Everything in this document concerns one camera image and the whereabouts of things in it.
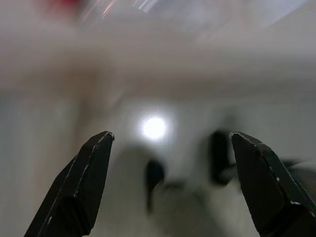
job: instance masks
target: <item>bright light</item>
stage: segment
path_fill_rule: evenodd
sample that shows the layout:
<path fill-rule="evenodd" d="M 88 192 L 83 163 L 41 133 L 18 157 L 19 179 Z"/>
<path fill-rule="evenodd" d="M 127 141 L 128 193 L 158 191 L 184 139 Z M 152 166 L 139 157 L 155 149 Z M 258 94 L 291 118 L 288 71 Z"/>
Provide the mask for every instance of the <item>bright light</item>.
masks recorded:
<path fill-rule="evenodd" d="M 151 140 L 158 140 L 165 135 L 166 124 L 163 119 L 153 117 L 144 122 L 143 135 Z"/>

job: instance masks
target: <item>blurry black object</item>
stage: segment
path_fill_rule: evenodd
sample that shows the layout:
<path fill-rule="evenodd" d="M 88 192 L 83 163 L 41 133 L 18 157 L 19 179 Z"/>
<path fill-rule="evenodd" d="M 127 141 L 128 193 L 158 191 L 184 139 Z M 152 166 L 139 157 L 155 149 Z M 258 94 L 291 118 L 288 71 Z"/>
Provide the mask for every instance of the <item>blurry black object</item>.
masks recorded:
<path fill-rule="evenodd" d="M 156 185 L 164 181 L 164 168 L 156 160 L 151 160 L 148 162 L 145 170 L 146 175 L 146 191 L 147 191 L 147 212 L 151 213 L 152 207 L 152 193 Z"/>
<path fill-rule="evenodd" d="M 91 137 L 59 173 L 24 237 L 81 237 L 94 226 L 114 136 Z"/>
<path fill-rule="evenodd" d="M 208 146 L 210 180 L 218 185 L 227 185 L 232 175 L 228 171 L 234 167 L 229 161 L 229 133 L 217 130 L 210 136 Z"/>
<path fill-rule="evenodd" d="M 261 237 L 315 237 L 316 206 L 261 141 L 232 133 L 241 190 Z"/>

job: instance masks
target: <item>black object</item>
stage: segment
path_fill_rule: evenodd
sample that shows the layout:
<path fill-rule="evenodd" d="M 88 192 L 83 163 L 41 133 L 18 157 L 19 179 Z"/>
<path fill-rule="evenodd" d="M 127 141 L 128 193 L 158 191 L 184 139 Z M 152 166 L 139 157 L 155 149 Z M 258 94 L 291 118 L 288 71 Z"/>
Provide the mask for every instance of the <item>black object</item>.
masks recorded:
<path fill-rule="evenodd" d="M 155 189 L 156 185 L 164 181 L 164 168 L 156 160 L 151 160 L 148 162 L 145 170 L 146 175 L 146 201 L 147 201 L 147 212 L 151 213 L 153 210 L 152 207 L 152 192 Z"/>
<path fill-rule="evenodd" d="M 316 206 L 261 141 L 231 133 L 241 190 L 261 237 L 315 237 Z"/>
<path fill-rule="evenodd" d="M 24 237 L 81 237 L 94 226 L 114 136 L 91 137 L 59 173 Z"/>
<path fill-rule="evenodd" d="M 224 175 L 231 167 L 228 133 L 218 130 L 210 136 L 208 158 L 210 180 L 219 185 L 227 185 L 231 180 L 231 177 Z"/>

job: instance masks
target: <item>floor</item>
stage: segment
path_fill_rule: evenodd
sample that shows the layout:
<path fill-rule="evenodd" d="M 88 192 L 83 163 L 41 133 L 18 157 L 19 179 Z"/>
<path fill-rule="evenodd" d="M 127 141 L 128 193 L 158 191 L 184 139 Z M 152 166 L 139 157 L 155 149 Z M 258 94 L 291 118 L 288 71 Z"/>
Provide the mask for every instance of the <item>floor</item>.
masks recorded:
<path fill-rule="evenodd" d="M 312 165 L 315 105 L 313 100 L 228 104 L 131 97 L 98 111 L 71 98 L 3 93 L 0 229 L 22 236 L 61 168 L 88 137 L 109 130 L 116 140 L 91 236 L 178 237 L 189 228 L 185 236 L 257 237 L 238 182 L 226 187 L 208 182 L 206 139 L 220 127 L 240 130 L 282 158 Z M 186 188 L 157 191 L 160 208 L 148 216 L 143 171 L 151 158 L 165 164 L 167 180 L 186 182 Z"/>

